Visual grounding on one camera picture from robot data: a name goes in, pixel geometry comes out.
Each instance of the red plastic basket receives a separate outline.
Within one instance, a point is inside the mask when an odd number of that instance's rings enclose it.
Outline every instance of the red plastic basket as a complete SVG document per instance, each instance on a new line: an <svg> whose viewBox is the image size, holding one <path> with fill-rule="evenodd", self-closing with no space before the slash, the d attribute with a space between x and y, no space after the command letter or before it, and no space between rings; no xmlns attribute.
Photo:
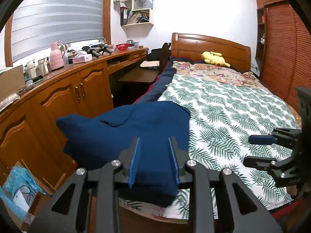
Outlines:
<svg viewBox="0 0 311 233"><path fill-rule="evenodd" d="M119 44L119 45L116 45L116 47L118 48L119 51L126 51L129 46L130 46L130 44Z"/></svg>

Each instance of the pink kettle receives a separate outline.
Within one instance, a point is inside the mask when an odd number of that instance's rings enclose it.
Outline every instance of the pink kettle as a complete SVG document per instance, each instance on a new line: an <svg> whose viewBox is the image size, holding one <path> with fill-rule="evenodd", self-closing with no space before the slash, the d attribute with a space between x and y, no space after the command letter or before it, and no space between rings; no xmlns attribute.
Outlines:
<svg viewBox="0 0 311 233"><path fill-rule="evenodd" d="M64 48L64 53L58 48L58 45L62 45ZM65 55L66 47L63 44L57 42L51 44L51 53L49 57L51 70L54 71L64 66L63 57Z"/></svg>

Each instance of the stuffed animal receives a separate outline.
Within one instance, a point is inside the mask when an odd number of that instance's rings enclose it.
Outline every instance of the stuffed animal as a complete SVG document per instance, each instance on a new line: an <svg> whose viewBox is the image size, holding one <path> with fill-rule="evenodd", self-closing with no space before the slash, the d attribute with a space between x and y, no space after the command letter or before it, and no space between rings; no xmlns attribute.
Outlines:
<svg viewBox="0 0 311 233"><path fill-rule="evenodd" d="M230 67L230 64L225 62L225 59L222 57L221 53L206 51L201 55L202 60L208 64L212 65L224 65Z"/></svg>

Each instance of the chair seat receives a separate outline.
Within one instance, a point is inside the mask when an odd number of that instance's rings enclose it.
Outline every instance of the chair seat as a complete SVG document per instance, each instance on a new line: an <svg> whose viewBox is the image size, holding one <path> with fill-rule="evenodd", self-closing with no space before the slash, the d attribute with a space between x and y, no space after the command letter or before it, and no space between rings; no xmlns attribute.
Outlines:
<svg viewBox="0 0 311 233"><path fill-rule="evenodd" d="M151 83L156 79L158 73L159 70L142 69L136 67L120 78L118 81Z"/></svg>

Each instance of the louvered door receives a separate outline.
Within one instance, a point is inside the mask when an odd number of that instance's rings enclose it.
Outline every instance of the louvered door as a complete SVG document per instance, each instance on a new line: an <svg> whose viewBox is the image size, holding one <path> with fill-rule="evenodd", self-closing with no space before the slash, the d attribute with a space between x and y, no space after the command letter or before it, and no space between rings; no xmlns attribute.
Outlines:
<svg viewBox="0 0 311 233"><path fill-rule="evenodd" d="M299 102L296 87L307 87L311 89L311 36L304 23L296 12L294 12L297 54L293 73L293 80L286 102L299 111Z"/></svg>
<svg viewBox="0 0 311 233"><path fill-rule="evenodd" d="M296 30L287 2L267 6L267 51L262 80L278 97L286 100L296 58Z"/></svg>

